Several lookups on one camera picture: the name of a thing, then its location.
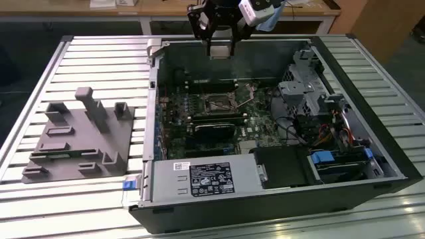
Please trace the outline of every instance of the slotted aluminum table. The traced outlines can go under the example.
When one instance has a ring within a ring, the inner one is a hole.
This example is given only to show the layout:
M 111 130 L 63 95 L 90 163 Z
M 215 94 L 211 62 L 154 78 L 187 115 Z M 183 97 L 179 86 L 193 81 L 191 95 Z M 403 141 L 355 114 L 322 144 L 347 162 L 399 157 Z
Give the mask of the slotted aluminum table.
M 61 41 L 0 150 L 0 238 L 155 237 L 122 207 L 130 204 L 130 199 L 135 203 L 138 197 L 137 191 L 122 194 L 125 176 L 38 184 L 19 182 L 46 122 L 42 112 L 47 102 L 65 101 L 69 109 L 82 108 L 73 98 L 73 91 L 81 86 L 93 88 L 93 98 L 101 99 L 105 107 L 121 101 L 135 107 L 126 174 L 141 172 L 150 70 L 147 38 L 151 36 L 85 36 L 65 37 Z M 425 118 L 418 106 L 357 40 L 341 35 L 321 39 L 425 175 Z M 325 75 L 339 92 L 331 75 Z M 161 238 L 415 238 L 423 232 L 425 181 L 420 181 L 349 211 L 161 235 Z

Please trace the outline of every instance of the power supply label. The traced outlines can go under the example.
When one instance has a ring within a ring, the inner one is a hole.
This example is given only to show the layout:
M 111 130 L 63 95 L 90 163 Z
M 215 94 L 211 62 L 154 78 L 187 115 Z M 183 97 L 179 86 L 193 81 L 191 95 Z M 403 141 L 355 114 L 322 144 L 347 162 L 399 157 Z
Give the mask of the power supply label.
M 229 163 L 190 165 L 189 171 L 193 197 L 234 193 Z

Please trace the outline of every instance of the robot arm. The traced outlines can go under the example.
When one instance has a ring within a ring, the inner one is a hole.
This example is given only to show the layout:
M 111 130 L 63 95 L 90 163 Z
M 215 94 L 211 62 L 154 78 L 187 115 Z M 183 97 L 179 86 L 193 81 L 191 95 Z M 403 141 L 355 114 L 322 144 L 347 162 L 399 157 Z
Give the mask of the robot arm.
M 203 0 L 199 5 L 189 5 L 193 34 L 206 43 L 206 55 L 211 55 L 214 32 L 230 29 L 227 56 L 233 56 L 235 43 L 249 39 L 254 27 L 273 16 L 279 5 L 281 0 Z

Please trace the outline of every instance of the gray plastic stand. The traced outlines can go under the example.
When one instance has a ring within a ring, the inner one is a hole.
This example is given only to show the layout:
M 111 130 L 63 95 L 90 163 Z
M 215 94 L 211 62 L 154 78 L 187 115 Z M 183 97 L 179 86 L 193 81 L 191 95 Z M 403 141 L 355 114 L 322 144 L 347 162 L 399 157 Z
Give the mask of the gray plastic stand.
M 49 119 L 22 171 L 22 183 L 98 178 L 125 174 L 134 108 L 115 103 L 103 108 L 93 90 L 79 87 L 74 97 L 83 109 L 50 103 Z

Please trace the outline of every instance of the motherboard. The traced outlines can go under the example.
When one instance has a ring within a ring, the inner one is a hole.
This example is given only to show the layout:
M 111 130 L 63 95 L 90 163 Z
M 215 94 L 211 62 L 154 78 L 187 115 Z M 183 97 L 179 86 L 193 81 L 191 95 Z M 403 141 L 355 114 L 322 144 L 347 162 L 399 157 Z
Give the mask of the motherboard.
M 254 82 L 221 88 L 226 92 L 187 82 L 159 98 L 167 159 L 246 154 L 255 147 L 281 145 L 269 111 L 270 88 Z

